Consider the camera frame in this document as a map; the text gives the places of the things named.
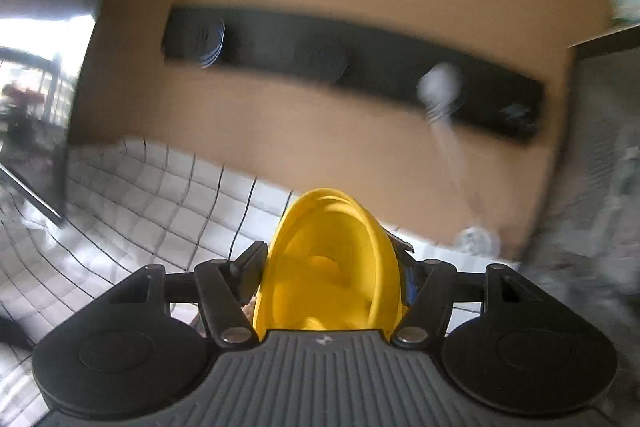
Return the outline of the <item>white black checkered tablecloth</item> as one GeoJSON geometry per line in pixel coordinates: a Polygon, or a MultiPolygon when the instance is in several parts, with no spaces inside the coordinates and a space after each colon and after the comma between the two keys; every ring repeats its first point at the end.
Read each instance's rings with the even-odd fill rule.
{"type": "Polygon", "coordinates": [[[149,263],[170,273],[266,241],[294,191],[138,138],[76,147],[66,220],[1,190],[1,315],[33,345],[149,263]]]}

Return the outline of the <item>black power strip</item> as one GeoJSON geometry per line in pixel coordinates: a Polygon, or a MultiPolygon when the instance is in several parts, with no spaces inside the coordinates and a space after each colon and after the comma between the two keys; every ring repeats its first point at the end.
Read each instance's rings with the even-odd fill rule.
{"type": "Polygon", "coordinates": [[[332,18],[222,6],[173,6],[162,50],[168,60],[304,78],[420,106],[420,78],[454,66],[456,121],[526,143],[540,127],[544,85],[479,57],[399,32],[332,18]]]}

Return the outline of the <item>white power plug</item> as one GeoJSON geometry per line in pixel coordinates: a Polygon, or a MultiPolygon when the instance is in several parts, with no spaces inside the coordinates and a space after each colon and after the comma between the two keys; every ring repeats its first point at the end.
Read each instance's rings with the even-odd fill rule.
{"type": "Polygon", "coordinates": [[[416,86],[416,96],[430,121],[448,119],[459,106],[461,91],[461,76],[449,63],[433,66],[416,86]]]}

